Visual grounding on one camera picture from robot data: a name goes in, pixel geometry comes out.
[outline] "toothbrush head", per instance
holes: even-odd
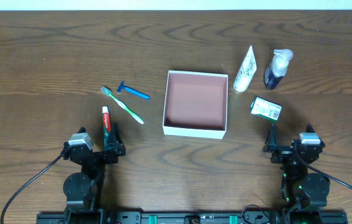
[[[110,88],[106,87],[106,86],[102,86],[101,87],[101,92],[104,93],[106,96],[111,96],[113,94],[113,91],[111,91]]]

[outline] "green tape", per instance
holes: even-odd
[[[157,224],[157,216],[156,215],[149,216],[149,224]]]
[[[230,224],[238,224],[238,216],[230,215]]]

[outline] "bottle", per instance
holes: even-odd
[[[264,85],[273,90],[287,73],[289,60],[294,54],[291,50],[274,50],[274,57],[264,72]]]
[[[233,90],[235,93],[240,94],[248,88],[256,69],[255,55],[251,45],[234,81]]]

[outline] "green and white box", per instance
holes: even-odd
[[[261,116],[272,122],[277,122],[281,108],[281,105],[256,97],[255,101],[251,104],[251,114]]]

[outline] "blue liquid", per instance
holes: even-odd
[[[273,90],[277,87],[278,83],[282,80],[283,77],[275,77],[271,69],[272,62],[270,62],[266,71],[264,72],[264,85],[268,90]]]

